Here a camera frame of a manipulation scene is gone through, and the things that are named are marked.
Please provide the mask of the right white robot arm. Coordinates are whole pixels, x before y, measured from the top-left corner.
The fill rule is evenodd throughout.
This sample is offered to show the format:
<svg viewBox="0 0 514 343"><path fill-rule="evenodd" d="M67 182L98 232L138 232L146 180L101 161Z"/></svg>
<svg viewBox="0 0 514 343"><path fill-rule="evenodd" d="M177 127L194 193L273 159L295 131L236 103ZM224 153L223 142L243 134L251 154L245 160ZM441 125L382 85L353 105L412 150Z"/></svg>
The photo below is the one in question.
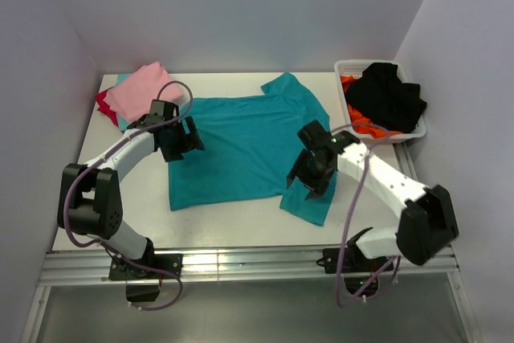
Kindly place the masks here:
<svg viewBox="0 0 514 343"><path fill-rule="evenodd" d="M398 219L395 227L368 227L345 242L354 269L363 271L375 259L393 256L422 266L459 236L451 195L443 186L429 187L407 177L352 133L331 133L318 120L297 136L304 147L286 177L288 185L299 180L308 191L306 198L318 199L341 173L380 198Z"/></svg>

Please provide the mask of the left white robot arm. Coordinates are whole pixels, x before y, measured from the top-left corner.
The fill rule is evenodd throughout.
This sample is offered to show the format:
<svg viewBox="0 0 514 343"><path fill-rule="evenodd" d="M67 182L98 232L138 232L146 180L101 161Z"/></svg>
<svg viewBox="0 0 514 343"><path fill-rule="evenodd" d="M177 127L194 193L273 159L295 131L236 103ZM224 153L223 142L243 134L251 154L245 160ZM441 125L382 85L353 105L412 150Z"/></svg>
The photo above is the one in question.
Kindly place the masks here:
<svg viewBox="0 0 514 343"><path fill-rule="evenodd" d="M123 220L120 183L143 159L157 151L164 161L181 161L204 150L194 118L178 105L153 100L148 113L130 124L122 137L84 164L70 163L61 177L57 223L77 247L100 243L128 259L138 278L155 272L153 242Z"/></svg>

